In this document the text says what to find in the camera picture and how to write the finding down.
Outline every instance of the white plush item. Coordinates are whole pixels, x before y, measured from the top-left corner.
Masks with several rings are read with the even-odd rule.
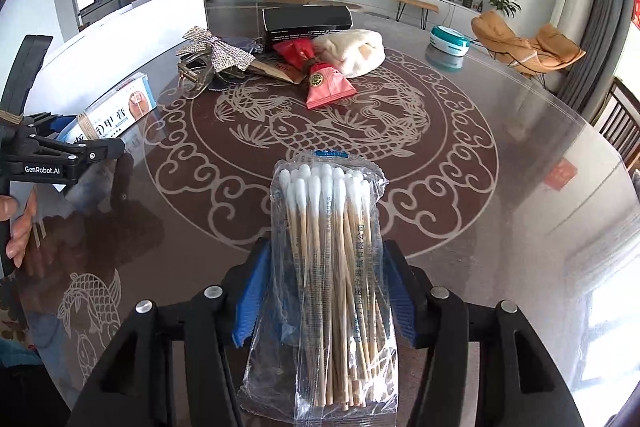
[[[347,78],[375,70],[385,60],[382,35],[369,30],[345,30],[313,40],[316,57]]]

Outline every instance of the gray curtain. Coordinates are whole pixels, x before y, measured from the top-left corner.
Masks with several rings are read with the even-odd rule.
[[[591,121],[613,81],[631,24],[634,0],[593,0],[580,47],[584,58],[571,68],[558,98]]]

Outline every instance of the brown chair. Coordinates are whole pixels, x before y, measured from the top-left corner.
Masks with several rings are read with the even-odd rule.
[[[640,158],[640,102],[619,78],[614,77],[593,124],[632,169]]]
[[[494,10],[472,19],[471,29],[493,58],[527,76],[561,70],[585,54],[549,23],[535,38],[520,38]]]

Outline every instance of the human hand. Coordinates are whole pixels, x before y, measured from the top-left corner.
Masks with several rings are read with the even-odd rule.
[[[22,265],[24,253],[31,235],[31,221],[38,208],[38,198],[35,190],[31,190],[24,213],[14,221],[11,230],[11,240],[6,245],[6,255],[14,260],[16,267]],[[11,196],[0,196],[0,221],[11,218],[18,210],[18,203]]]

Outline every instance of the red sign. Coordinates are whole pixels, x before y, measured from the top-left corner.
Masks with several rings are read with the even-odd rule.
[[[553,190],[562,190],[568,182],[574,179],[577,173],[578,168],[566,158],[562,158],[546,175],[545,185]]]
[[[634,16],[631,20],[636,25],[636,28],[640,30],[640,0],[636,0],[636,4],[634,5]]]

